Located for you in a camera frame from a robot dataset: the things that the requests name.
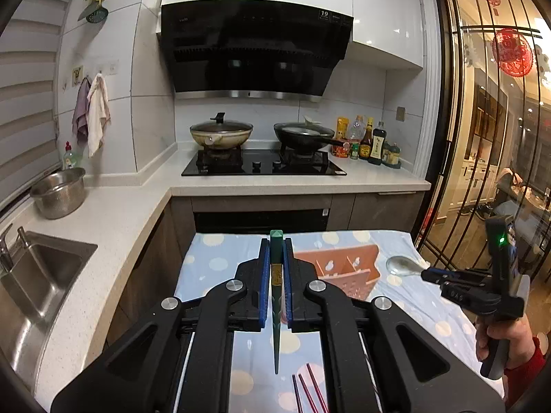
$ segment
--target white towel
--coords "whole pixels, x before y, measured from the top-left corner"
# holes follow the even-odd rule
[[[107,84],[101,73],[97,73],[88,92],[88,157],[92,158],[103,144],[105,124],[111,122]]]

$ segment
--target hand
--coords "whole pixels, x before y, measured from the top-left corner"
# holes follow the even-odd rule
[[[534,340],[532,339],[532,330],[528,317],[524,317],[515,321],[496,321],[490,325],[484,324],[482,318],[477,318],[477,358],[480,362],[485,360],[489,355],[488,338],[506,339],[510,341],[509,360],[506,367],[509,370],[514,370],[520,365],[528,362],[536,351]]]

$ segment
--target purple towel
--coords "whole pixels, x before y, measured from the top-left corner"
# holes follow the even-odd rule
[[[76,136],[77,144],[84,145],[88,142],[88,92],[90,81],[87,77],[82,79],[81,87],[76,97],[76,106],[73,113],[73,134]]]

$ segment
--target blue gripper pad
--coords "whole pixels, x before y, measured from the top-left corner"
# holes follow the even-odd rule
[[[258,321],[262,329],[266,326],[268,317],[268,287],[270,284],[270,248],[265,246],[263,249],[264,256],[258,257],[258,260],[262,262],[262,280],[260,292],[258,292]]]
[[[289,255],[287,253],[287,241],[283,242],[283,290],[285,291],[285,314],[287,326],[293,326],[293,298],[291,296],[291,277],[289,273]]]

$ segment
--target pot lid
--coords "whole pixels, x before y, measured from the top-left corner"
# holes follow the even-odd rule
[[[224,115],[224,112],[220,112],[215,118],[211,118],[214,122],[208,121],[206,123],[195,124],[189,130],[192,132],[209,133],[235,133],[252,130],[251,124],[224,119]]]
[[[335,132],[331,129],[314,123],[281,123],[276,124],[274,129],[304,136],[325,136],[327,138],[333,138],[335,135]]]

